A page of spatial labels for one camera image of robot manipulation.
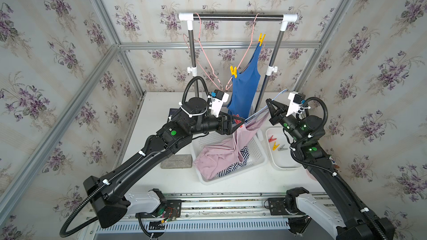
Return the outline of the red clothespin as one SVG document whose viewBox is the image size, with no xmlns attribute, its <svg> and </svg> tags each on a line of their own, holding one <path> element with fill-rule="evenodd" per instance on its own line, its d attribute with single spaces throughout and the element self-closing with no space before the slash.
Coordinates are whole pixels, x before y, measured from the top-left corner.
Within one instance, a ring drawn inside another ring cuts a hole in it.
<svg viewBox="0 0 427 240">
<path fill-rule="evenodd" d="M 274 137 L 274 136 L 271 136 L 269 139 L 268 139 L 268 142 L 269 143 L 272 143 L 272 142 L 275 142 L 276 141 L 276 138 Z"/>
<path fill-rule="evenodd" d="M 239 115 L 233 116 L 233 120 L 234 120 L 235 124 L 240 124 L 243 121 L 243 119 L 241 117 L 239 117 Z"/>
</svg>

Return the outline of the blue white striped tank top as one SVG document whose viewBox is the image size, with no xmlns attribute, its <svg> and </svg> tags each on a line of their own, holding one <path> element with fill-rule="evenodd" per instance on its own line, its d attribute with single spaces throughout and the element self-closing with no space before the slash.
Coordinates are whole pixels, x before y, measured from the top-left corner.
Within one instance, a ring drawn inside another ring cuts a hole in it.
<svg viewBox="0 0 427 240">
<path fill-rule="evenodd" d="M 219 172 L 216 176 L 217 177 L 223 177 L 226 176 L 228 174 L 230 174 L 231 172 L 235 171 L 235 170 L 239 170 L 243 167 L 246 167 L 246 165 L 248 164 L 248 160 L 250 158 L 250 154 L 249 154 L 249 149 L 247 146 L 245 146 L 243 149 L 240 150 L 240 154 L 242 156 L 242 161 L 241 162 L 237 162 L 234 163 L 230 166 L 228 166 L 226 169 L 224 169 L 223 171 Z"/>
</svg>

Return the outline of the light blue wire hanger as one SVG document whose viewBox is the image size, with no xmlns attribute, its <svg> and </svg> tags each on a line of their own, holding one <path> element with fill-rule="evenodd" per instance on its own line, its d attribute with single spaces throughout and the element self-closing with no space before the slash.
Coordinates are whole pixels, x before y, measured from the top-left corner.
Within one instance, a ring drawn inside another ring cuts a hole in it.
<svg viewBox="0 0 427 240">
<path fill-rule="evenodd" d="M 281 94 L 287 92 L 288 89 L 284 89 L 282 91 L 280 91 L 274 98 L 272 98 L 272 100 L 276 100 Z M 246 120 L 245 123 L 250 122 L 253 118 L 257 118 L 260 114 L 262 114 L 268 107 L 264 106 L 263 108 L 261 108 L 260 110 L 258 110 L 257 112 L 255 112 L 254 114 L 252 114 L 251 116 L 249 116 Z"/>
</svg>

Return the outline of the grey clothespin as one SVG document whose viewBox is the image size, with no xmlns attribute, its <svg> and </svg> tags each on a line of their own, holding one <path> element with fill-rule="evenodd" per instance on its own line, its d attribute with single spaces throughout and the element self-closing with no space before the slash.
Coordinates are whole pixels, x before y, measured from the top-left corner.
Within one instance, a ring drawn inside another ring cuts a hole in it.
<svg viewBox="0 0 427 240">
<path fill-rule="evenodd" d="M 286 151 L 286 150 L 288 150 L 289 148 L 288 147 L 286 147 L 286 146 L 280 146 L 279 148 L 278 148 L 278 151 Z"/>
</svg>

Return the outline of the pink tank top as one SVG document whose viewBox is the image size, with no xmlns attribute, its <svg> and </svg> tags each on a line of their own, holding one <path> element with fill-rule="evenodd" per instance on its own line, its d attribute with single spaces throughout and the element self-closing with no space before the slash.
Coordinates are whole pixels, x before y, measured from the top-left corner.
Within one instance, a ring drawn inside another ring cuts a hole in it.
<svg viewBox="0 0 427 240">
<path fill-rule="evenodd" d="M 204 147 L 193 165 L 206 179 L 211 180 L 228 166 L 241 162 L 240 150 L 247 146 L 268 117 L 268 112 L 264 111 L 258 118 L 237 129 L 232 134 L 232 139 Z"/>
</svg>

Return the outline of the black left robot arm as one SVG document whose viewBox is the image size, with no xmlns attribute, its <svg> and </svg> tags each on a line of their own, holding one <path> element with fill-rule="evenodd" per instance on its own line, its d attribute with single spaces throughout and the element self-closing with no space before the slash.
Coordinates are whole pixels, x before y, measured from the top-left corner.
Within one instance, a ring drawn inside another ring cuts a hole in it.
<svg viewBox="0 0 427 240">
<path fill-rule="evenodd" d="M 177 154 L 198 138 L 216 132 L 232 135 L 244 118 L 222 112 L 225 93 L 208 91 L 205 80 L 196 76 L 184 89 L 179 109 L 130 159 L 102 177 L 91 176 L 84 182 L 87 198 L 69 215 L 60 229 L 60 237 L 69 237 L 93 222 L 108 228 L 130 213 L 135 203 L 126 193 L 144 175 L 162 161 Z"/>
</svg>

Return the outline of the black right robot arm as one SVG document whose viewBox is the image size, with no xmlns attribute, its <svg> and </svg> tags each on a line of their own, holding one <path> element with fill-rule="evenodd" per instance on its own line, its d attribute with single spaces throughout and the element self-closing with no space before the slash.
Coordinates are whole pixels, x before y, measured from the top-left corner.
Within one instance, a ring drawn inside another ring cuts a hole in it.
<svg viewBox="0 0 427 240">
<path fill-rule="evenodd" d="M 290 142 L 291 158 L 319 182 L 332 200 L 336 212 L 315 202 L 302 187 L 288 190 L 285 207 L 289 213 L 304 213 L 335 240 L 391 240 L 395 228 L 386 217 L 369 208 L 339 174 L 333 161 L 319 144 L 325 135 L 329 112 L 317 97 L 297 97 L 289 104 L 267 99 L 270 123 L 280 124 Z"/>
</svg>

